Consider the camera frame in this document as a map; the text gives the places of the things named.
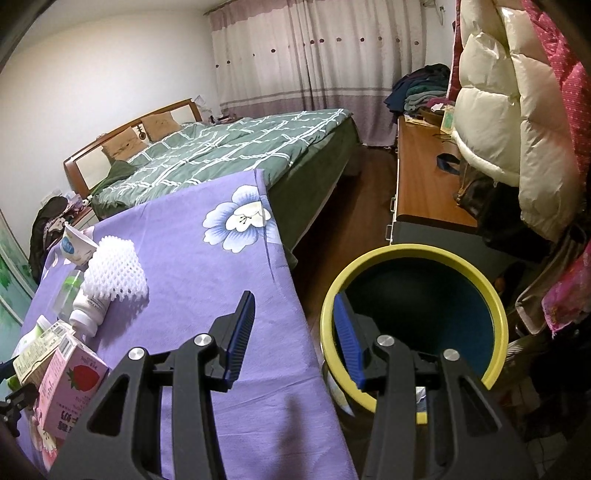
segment white plastic bottle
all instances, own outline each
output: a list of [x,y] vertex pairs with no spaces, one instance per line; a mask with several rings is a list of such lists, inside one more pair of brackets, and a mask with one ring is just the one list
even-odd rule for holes
[[81,335],[94,337],[99,325],[105,319],[110,303],[109,299],[89,297],[80,289],[72,304],[73,310],[70,315],[70,324],[74,327],[74,331]]
[[34,342],[38,339],[45,330],[47,330],[51,326],[49,320],[47,320],[43,315],[39,315],[39,318],[35,322],[35,326],[30,332],[27,332],[22,338],[18,341],[17,347],[14,349],[12,356],[17,356],[22,353],[22,351],[29,346],[31,342]]

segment green plaid duvet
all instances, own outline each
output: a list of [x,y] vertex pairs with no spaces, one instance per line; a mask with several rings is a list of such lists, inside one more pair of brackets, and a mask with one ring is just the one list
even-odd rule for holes
[[230,173],[263,168],[267,187],[350,117],[344,109],[244,118],[230,125],[188,124],[129,160],[138,170],[104,188],[101,210],[131,208]]

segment white foam net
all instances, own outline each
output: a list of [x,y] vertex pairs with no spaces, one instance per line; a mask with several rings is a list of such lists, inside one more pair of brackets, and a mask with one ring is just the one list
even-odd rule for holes
[[88,262],[82,290],[90,297],[145,298],[148,282],[131,240],[106,236]]

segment metal screw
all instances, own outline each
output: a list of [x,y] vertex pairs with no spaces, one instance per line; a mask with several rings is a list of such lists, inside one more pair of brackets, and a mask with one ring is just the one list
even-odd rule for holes
[[193,339],[193,342],[198,346],[206,346],[212,342],[212,338],[207,333],[201,333]]
[[443,352],[443,356],[450,362],[456,362],[460,359],[460,353],[453,348],[448,348]]
[[390,335],[380,335],[378,337],[378,343],[381,346],[392,346],[394,344],[394,337]]
[[131,358],[132,360],[139,360],[140,358],[143,358],[145,355],[144,349],[137,346],[135,348],[132,348],[129,353],[127,354],[127,356],[129,358]]

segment white flower print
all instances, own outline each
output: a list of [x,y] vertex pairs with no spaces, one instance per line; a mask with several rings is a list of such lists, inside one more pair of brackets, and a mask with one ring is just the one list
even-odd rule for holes
[[219,204],[203,221],[207,228],[203,241],[210,245],[223,242],[224,250],[237,254],[252,245],[260,236],[272,244],[281,244],[277,223],[271,215],[266,195],[254,185],[242,185],[231,202]]

